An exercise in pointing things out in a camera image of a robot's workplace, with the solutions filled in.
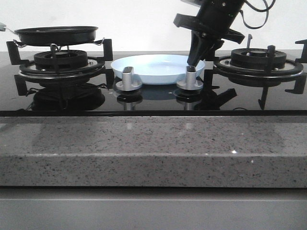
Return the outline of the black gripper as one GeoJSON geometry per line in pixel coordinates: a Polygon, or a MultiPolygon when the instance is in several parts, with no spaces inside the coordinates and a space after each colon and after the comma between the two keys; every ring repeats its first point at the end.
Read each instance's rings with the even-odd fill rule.
{"type": "Polygon", "coordinates": [[[240,44],[245,36],[230,29],[233,21],[241,10],[243,0],[188,0],[187,3],[199,6],[196,16],[177,14],[174,19],[176,27],[183,27],[191,31],[191,44],[187,63],[196,66],[199,60],[215,61],[215,52],[220,49],[224,40],[215,41],[202,54],[201,34],[213,38],[223,38],[240,44]]]}

